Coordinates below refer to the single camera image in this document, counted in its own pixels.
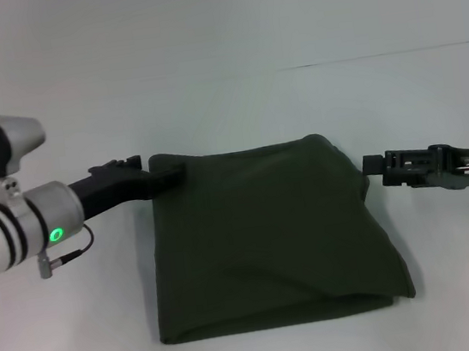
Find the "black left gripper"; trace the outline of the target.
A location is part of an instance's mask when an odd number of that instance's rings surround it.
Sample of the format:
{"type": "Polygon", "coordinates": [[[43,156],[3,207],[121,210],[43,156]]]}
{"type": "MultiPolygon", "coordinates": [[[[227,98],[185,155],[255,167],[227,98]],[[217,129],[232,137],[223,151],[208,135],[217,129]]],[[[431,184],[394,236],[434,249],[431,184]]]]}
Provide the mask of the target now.
{"type": "Polygon", "coordinates": [[[88,177],[69,185],[81,202],[85,221],[122,203],[151,200],[154,194],[182,184],[186,176],[184,164],[146,172],[140,155],[111,160],[87,172],[88,177]]]}

